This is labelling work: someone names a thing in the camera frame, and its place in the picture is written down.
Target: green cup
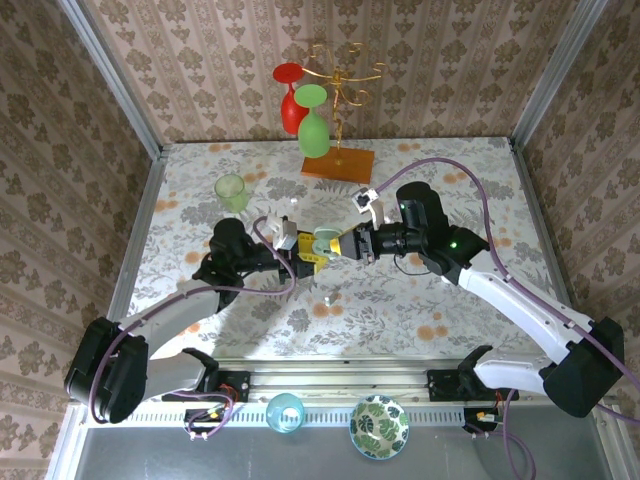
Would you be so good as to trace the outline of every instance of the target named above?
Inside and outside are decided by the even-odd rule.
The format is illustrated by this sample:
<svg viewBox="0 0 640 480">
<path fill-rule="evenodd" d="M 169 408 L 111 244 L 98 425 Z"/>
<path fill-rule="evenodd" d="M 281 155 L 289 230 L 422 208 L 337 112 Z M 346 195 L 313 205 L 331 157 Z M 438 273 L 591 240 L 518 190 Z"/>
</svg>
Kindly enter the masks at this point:
<svg viewBox="0 0 640 480">
<path fill-rule="evenodd" d="M 231 213 L 240 213 L 249 203 L 249 195 L 244 188 L 244 180 L 230 173 L 218 179 L 214 187 L 216 195 Z"/>
</svg>

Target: decorative plate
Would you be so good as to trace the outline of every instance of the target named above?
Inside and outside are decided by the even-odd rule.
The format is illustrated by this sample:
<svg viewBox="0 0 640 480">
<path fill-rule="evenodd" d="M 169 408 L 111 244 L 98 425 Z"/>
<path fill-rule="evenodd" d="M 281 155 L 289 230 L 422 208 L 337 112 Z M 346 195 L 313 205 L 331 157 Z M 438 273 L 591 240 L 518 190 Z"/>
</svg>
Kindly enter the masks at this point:
<svg viewBox="0 0 640 480">
<path fill-rule="evenodd" d="M 403 449 L 409 438 L 409 418 L 391 397 L 371 395 L 351 413 L 351 441 L 369 458 L 387 460 Z"/>
</svg>

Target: yellow object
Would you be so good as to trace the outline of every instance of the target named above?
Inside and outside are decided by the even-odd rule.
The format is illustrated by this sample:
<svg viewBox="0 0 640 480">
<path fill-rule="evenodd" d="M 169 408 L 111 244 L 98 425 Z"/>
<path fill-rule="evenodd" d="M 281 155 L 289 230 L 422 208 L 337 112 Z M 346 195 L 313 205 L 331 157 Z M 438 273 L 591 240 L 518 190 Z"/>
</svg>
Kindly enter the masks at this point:
<svg viewBox="0 0 640 480">
<path fill-rule="evenodd" d="M 313 274 L 317 275 L 317 273 L 322 270 L 322 267 L 327 264 L 329 259 L 313 253 L 312 245 L 315 239 L 316 237 L 310 233 L 298 234 L 298 257 L 305 262 L 312 262 L 314 264 Z"/>
<path fill-rule="evenodd" d="M 329 248 L 331 249 L 331 251 L 333 253 L 336 253 L 338 255 L 342 255 L 342 252 L 340 250 L 340 237 L 332 238 L 329 241 Z"/>
</svg>

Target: table surface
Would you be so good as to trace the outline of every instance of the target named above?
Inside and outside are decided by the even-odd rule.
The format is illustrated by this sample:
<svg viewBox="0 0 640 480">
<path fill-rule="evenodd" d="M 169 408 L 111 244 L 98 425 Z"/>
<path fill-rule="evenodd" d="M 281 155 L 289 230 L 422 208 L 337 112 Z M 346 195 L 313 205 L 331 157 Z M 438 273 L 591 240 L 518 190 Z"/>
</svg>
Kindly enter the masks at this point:
<svg viewBox="0 0 640 480">
<path fill-rule="evenodd" d="M 469 167 L 489 194 L 499 255 L 517 276 L 552 293 L 551 280 L 531 213 L 506 138 L 349 141 L 348 148 L 375 152 L 371 186 L 400 168 L 427 157 L 448 157 Z M 318 226 L 346 230 L 366 221 L 350 196 L 360 186 L 304 177 L 295 141 L 185 144 L 169 155 L 165 178 L 146 240 L 129 313 L 140 311 L 190 278 L 208 250 L 213 227 L 235 216 L 247 227 L 269 212 L 288 215 L 300 230 Z M 241 175 L 250 192 L 247 209 L 225 212 L 213 186 L 227 173 Z M 427 165 L 407 173 L 382 195 L 385 214 L 400 218 L 395 190 L 423 180 L 436 190 L 451 223 L 484 237 L 482 205 L 470 179 L 449 165 Z M 159 355 L 187 346 L 215 358 L 344 358 L 420 356 L 464 358 L 476 346 L 537 351 L 518 327 L 473 294 L 444 284 L 434 275 L 407 276 L 392 257 L 365 267 L 332 260 L 318 275 L 301 280 L 287 297 L 241 295 L 223 312 L 194 324 L 169 342 Z M 399 263 L 424 272 L 417 255 Z M 274 272 L 253 274 L 252 288 L 281 288 Z M 331 306 L 325 295 L 338 290 Z"/>
</svg>

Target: small white object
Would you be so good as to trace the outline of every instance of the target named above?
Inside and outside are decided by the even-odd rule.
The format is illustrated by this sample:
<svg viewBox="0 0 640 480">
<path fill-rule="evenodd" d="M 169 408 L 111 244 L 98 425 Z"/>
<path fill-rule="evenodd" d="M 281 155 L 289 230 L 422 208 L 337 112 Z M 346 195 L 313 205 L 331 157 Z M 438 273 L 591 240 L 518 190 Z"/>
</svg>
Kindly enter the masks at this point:
<svg viewBox="0 0 640 480">
<path fill-rule="evenodd" d="M 269 214 L 267 227 L 273 232 L 273 247 L 276 250 L 291 250 L 298 241 L 298 226 L 295 222 Z"/>
<path fill-rule="evenodd" d="M 329 295 L 327 295 L 326 297 L 324 297 L 324 304 L 327 307 L 330 307 L 331 305 L 334 304 L 334 302 L 338 299 L 338 292 L 332 292 Z"/>
<path fill-rule="evenodd" d="M 360 200 L 366 199 L 364 205 L 360 204 Z M 352 197 L 351 201 L 358 209 L 358 213 L 371 212 L 371 220 L 373 222 L 373 229 L 378 230 L 380 225 L 384 223 L 384 209 L 382 208 L 382 202 L 379 200 L 380 196 L 376 192 L 375 188 L 361 188 Z"/>
</svg>

